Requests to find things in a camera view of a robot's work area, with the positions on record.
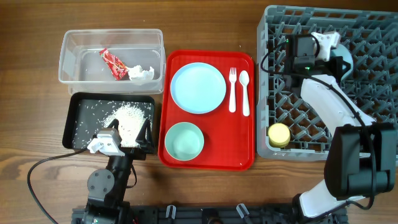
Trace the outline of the white rice pile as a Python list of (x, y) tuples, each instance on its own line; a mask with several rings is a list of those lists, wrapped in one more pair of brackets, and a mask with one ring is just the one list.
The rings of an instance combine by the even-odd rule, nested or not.
[(72, 147), (86, 148), (93, 136), (106, 128), (113, 119), (119, 121), (123, 147), (136, 147), (136, 137), (146, 119), (153, 121), (154, 105), (148, 102), (81, 100), (74, 122)]

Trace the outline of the green bowl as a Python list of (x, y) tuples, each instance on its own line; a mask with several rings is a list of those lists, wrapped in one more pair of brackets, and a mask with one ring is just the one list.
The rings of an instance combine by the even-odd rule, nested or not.
[(164, 145), (167, 153), (178, 161), (190, 161), (198, 157), (205, 143), (201, 129), (189, 122), (173, 125), (166, 133)]

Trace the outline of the light blue bowl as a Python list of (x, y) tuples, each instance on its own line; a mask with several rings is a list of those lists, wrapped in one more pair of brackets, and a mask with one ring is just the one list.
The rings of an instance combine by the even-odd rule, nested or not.
[(339, 44), (337, 48), (331, 50), (330, 59), (336, 57), (341, 57), (343, 61), (341, 64), (341, 69), (343, 73), (339, 75), (338, 78), (339, 81), (343, 81), (348, 78), (353, 72), (353, 57), (350, 51), (343, 44)]

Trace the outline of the red snack wrapper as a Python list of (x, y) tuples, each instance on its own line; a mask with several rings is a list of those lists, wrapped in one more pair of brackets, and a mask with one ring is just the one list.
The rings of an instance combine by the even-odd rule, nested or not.
[(117, 56), (111, 54), (107, 48), (100, 51), (99, 54), (116, 80), (121, 80), (128, 74), (127, 66)]

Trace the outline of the white tissue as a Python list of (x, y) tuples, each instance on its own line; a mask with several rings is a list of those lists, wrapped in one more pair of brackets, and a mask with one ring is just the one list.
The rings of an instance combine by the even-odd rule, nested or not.
[(149, 70), (143, 70), (140, 65), (132, 68), (128, 67), (127, 70), (130, 80), (152, 80), (155, 74), (155, 70), (152, 67)]

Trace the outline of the light blue plate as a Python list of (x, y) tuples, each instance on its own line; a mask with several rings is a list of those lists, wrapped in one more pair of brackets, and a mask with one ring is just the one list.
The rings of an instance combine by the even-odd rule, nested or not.
[(209, 113), (223, 102), (226, 82), (214, 66), (193, 62), (175, 72), (170, 84), (170, 94), (175, 104), (192, 114)]

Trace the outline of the yellow cup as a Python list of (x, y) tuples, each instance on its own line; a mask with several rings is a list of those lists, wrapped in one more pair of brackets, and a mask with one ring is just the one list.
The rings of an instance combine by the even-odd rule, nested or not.
[(268, 129), (269, 144), (272, 147), (283, 148), (290, 142), (290, 129), (282, 123), (276, 123)]

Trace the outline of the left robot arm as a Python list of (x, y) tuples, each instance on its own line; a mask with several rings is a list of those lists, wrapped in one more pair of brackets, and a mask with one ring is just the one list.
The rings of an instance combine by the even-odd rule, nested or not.
[(88, 145), (91, 153), (100, 152), (109, 157), (104, 169), (94, 171), (88, 178), (88, 201), (81, 223), (136, 223), (129, 202), (124, 201), (128, 179), (136, 174), (134, 160), (144, 161), (146, 155), (155, 153), (150, 120), (146, 119), (139, 131), (137, 147), (123, 147), (118, 131), (119, 121), (111, 124), (93, 136)]

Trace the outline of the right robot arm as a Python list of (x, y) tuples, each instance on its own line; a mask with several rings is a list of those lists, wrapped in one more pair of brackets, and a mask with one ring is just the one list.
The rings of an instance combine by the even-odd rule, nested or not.
[(396, 181), (397, 129), (362, 112), (340, 82), (353, 71), (353, 58), (338, 32), (312, 32), (287, 38), (287, 85), (321, 118), (332, 140), (324, 179), (302, 193), (305, 219), (324, 217), (358, 200), (390, 192)]

